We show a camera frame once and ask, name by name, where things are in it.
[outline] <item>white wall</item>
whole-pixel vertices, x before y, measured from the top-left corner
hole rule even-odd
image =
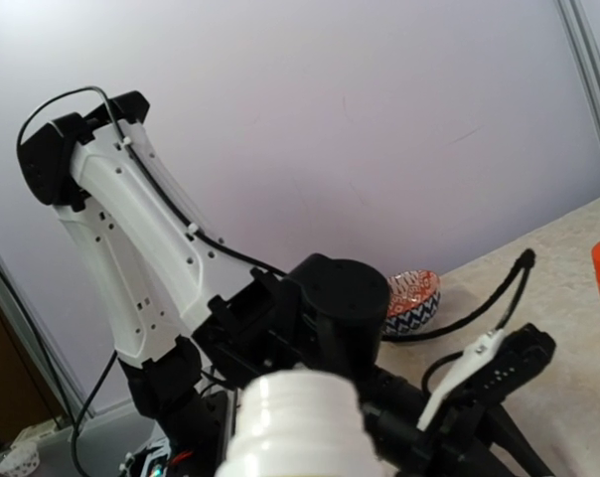
[[[85,83],[141,90],[208,219],[284,268],[319,250],[443,272],[600,196],[551,2],[0,1],[0,250],[85,389],[109,332],[13,144],[36,104]],[[97,406],[126,396],[118,376]]]

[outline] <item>table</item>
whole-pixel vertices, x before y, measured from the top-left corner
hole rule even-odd
[[[591,261],[598,241],[600,199],[443,275],[441,305],[430,328],[474,310],[521,252],[534,249],[536,266],[509,329],[531,322],[556,340],[557,350],[548,368],[512,394],[505,407],[558,477],[600,477],[600,298]],[[378,364],[419,386],[432,362],[490,329],[511,296],[509,291],[452,335],[417,345],[383,344]]]

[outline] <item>red patterned bowl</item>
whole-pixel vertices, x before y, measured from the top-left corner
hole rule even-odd
[[[385,336],[420,331],[437,312],[441,291],[439,276],[429,270],[400,273],[388,279],[390,304],[383,327]]]

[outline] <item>cable clip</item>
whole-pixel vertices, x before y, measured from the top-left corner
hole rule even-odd
[[[126,148],[132,145],[132,139],[130,139],[130,136],[123,136],[119,144],[121,145],[121,147]]]

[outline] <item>white cylindrical object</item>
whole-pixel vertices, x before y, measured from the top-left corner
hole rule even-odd
[[[335,375],[267,375],[244,392],[217,477],[382,477],[355,388]]]

